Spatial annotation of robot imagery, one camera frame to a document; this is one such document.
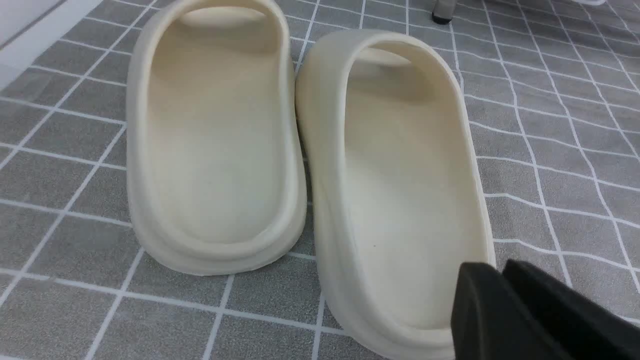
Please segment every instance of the pair of slides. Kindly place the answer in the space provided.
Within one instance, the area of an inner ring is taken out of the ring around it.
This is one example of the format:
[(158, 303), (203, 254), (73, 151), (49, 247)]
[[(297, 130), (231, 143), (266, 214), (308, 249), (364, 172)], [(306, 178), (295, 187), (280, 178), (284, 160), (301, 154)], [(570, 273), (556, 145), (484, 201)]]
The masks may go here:
[(197, 275), (283, 256), (307, 209), (294, 98), (334, 317), (391, 359), (453, 358), (458, 267), (495, 259), (460, 89), (412, 37), (327, 35), (294, 86), (287, 21), (273, 0), (178, 0), (157, 13), (127, 89), (140, 243)]

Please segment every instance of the slide sandal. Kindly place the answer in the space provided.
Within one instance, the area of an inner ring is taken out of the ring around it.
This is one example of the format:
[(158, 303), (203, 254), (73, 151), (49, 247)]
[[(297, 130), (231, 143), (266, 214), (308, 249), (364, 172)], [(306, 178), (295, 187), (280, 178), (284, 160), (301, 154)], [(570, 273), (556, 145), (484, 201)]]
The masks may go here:
[(350, 30), (296, 81), (323, 293), (345, 331), (391, 359), (452, 359), (458, 267), (495, 264), (460, 88), (425, 43)]
[(307, 195), (289, 29), (272, 0), (178, 0), (129, 66), (127, 189), (143, 248), (188, 274), (284, 255)]

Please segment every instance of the chair leg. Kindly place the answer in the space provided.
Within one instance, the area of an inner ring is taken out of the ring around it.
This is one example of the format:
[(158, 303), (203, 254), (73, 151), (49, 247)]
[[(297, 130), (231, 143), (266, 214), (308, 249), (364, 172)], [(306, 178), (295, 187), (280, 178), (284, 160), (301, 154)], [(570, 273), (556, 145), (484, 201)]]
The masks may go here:
[(453, 11), (456, 9), (458, 0), (436, 0), (431, 18), (433, 22), (440, 25), (448, 24), (453, 19)]

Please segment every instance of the black object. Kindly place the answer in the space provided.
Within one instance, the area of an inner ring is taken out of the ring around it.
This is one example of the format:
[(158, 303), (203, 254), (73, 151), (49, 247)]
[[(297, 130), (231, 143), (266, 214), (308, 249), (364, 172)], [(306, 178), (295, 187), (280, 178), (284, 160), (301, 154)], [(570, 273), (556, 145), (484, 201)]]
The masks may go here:
[(638, 329), (523, 261), (463, 263), (451, 330), (456, 360), (640, 360)]
[(439, 17), (431, 13), (431, 20), (438, 25), (446, 25), (451, 22), (452, 19), (445, 19), (443, 17)]

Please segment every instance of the floor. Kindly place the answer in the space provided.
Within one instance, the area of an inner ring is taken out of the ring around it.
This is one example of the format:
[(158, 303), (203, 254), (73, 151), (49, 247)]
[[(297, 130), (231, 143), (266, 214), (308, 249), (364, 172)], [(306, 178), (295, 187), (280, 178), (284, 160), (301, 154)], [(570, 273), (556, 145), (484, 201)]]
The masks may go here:
[[(640, 325), (640, 3), (278, 0), (298, 66), (379, 28), (437, 49), (464, 89), (499, 266), (527, 259)], [(379, 359), (321, 296), (313, 216), (254, 272), (193, 277), (138, 246), (127, 64), (168, 0), (104, 0), (0, 92), (0, 359)]]

